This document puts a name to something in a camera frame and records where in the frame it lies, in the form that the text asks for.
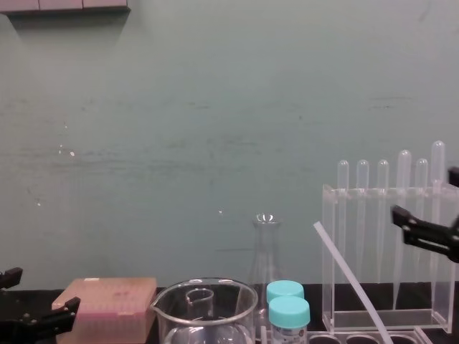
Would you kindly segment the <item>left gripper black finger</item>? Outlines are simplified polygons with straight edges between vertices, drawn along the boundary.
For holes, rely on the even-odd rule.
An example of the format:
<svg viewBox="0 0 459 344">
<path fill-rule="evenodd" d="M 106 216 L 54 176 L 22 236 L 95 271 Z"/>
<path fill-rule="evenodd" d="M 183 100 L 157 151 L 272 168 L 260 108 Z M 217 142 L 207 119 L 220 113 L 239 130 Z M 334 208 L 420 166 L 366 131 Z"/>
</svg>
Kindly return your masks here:
<svg viewBox="0 0 459 344">
<path fill-rule="evenodd" d="M 0 289 L 7 290 L 21 282 L 23 269 L 15 267 L 0 273 Z"/>
<path fill-rule="evenodd" d="M 36 343 L 71 332 L 80 302 L 79 297 L 74 297 L 41 317 L 24 313 L 17 319 L 2 320 L 1 343 Z"/>
</svg>

